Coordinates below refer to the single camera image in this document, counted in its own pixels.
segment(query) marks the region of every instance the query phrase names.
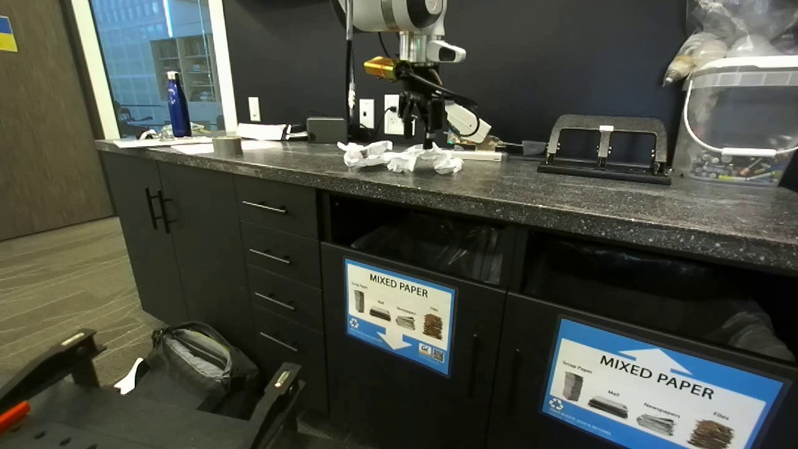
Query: blue water bottle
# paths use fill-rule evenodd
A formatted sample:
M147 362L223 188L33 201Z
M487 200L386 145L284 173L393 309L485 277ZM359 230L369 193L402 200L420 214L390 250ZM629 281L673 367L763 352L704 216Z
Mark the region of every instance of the blue water bottle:
M191 138L192 119L191 119L191 107L188 107L178 70L168 72L168 102L171 102L173 134Z

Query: wall outlet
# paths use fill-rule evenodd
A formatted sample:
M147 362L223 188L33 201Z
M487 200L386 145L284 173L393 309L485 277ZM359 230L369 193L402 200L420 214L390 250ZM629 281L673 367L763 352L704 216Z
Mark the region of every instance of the wall outlet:
M259 97L248 97L249 122L259 122Z
M374 97L363 97L359 99L359 128L363 129L374 129Z
M405 122L399 114L399 95L384 95L384 119L381 119L381 132L384 134L405 134Z

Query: recycling sign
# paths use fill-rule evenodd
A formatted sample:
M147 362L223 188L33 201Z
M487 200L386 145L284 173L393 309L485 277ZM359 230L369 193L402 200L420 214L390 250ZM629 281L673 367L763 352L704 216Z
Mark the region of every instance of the recycling sign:
M624 447L754 447L784 382L562 320L545 411Z
M455 290L358 259L346 264L346 335L449 377Z

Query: drawer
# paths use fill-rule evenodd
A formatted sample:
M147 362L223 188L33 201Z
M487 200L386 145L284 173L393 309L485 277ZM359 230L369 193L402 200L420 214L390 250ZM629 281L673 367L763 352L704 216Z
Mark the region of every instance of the drawer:
M318 193L295 184L237 180L242 221L318 239Z
M321 292L318 286L249 268L249 296L270 315L321 330Z
M319 285L319 244L244 225L244 251L253 268Z
M328 364L325 364L325 336L290 325L287 320L254 311L254 360L265 371L275 371L283 362L301 364L301 379L308 382L305 405L313 411L328 413Z

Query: wall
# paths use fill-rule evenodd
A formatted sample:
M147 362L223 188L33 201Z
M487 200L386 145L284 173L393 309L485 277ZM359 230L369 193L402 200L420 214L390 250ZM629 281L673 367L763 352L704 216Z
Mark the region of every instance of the wall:
M444 68L444 83L503 140L547 140L565 112L646 114L676 132L682 92L662 88L663 68L687 38L683 0L451 0L446 39L469 59ZM301 122L341 114L344 31L329 0L237 0L234 75L239 118L259 95L265 119ZM358 38L358 62L380 53ZM363 95L397 84L359 75Z
M0 53L0 239L111 216L61 2L0 0L21 53Z

